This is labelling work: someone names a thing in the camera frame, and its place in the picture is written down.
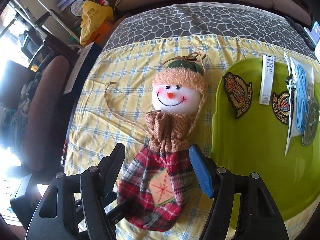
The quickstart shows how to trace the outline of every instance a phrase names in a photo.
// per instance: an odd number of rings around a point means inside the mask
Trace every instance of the blue gripper pad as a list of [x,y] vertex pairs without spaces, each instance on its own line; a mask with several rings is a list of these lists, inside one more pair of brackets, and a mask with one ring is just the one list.
[[189,149],[189,157],[202,192],[205,193],[209,198],[213,198],[214,190],[212,187],[211,176],[204,164],[205,156],[201,151],[199,152],[197,148],[192,145]]

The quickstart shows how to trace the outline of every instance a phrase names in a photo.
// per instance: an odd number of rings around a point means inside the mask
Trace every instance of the screw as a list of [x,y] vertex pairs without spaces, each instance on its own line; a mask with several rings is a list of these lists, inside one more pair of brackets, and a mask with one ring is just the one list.
[[227,172],[227,170],[224,167],[219,167],[217,170],[219,173],[226,173]]
[[59,172],[56,174],[57,179],[61,179],[63,177],[63,172]]
[[98,167],[97,166],[91,166],[90,168],[89,168],[89,171],[90,172],[96,172],[98,170]]
[[255,172],[251,174],[251,177],[253,177],[254,179],[260,178],[259,174]]

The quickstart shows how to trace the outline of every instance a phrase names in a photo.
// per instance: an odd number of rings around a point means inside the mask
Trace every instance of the yellow plaid bedsheet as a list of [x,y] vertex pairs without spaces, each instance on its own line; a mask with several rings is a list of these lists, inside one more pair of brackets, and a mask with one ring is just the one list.
[[[204,64],[211,78],[207,103],[191,141],[197,143],[207,156],[211,153],[212,115],[217,85],[233,63],[245,58],[262,58],[263,54],[285,63],[283,54],[286,52],[289,57],[312,65],[316,70],[316,79],[320,81],[320,68],[315,60],[278,46],[243,38],[196,35],[139,42],[108,50],[99,56],[79,99],[69,136],[67,175],[81,173],[97,165],[103,156],[111,153],[117,142],[121,142],[125,145],[126,157],[117,186],[123,171],[148,139],[136,128],[111,115],[104,99],[105,84],[117,82],[107,93],[110,107],[122,116],[145,125],[143,113],[152,110],[151,84],[158,67],[169,58],[194,52],[190,43],[207,54]],[[285,222],[290,239],[294,239],[305,227],[319,201],[320,198],[304,212]],[[165,233],[140,230],[123,219],[117,224],[117,239],[198,240],[211,205],[212,200],[201,192],[195,179],[192,196],[171,230]],[[234,230],[230,229],[228,239],[233,234]]]

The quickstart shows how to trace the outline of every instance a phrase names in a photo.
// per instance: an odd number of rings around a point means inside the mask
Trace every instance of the embroidered patch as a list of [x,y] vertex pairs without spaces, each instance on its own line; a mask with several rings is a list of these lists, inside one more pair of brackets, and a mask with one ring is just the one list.
[[247,84],[238,75],[231,72],[226,73],[223,77],[223,88],[228,94],[228,100],[236,109],[235,118],[239,118],[248,111],[252,100],[252,83]]
[[284,124],[289,124],[289,91],[283,91],[280,95],[273,92],[272,110],[276,118]]
[[316,137],[319,122],[319,104],[316,98],[311,98],[308,104],[306,127],[302,137],[302,144],[308,146]]
[[174,200],[174,193],[167,170],[155,175],[149,182],[149,188],[156,207]]

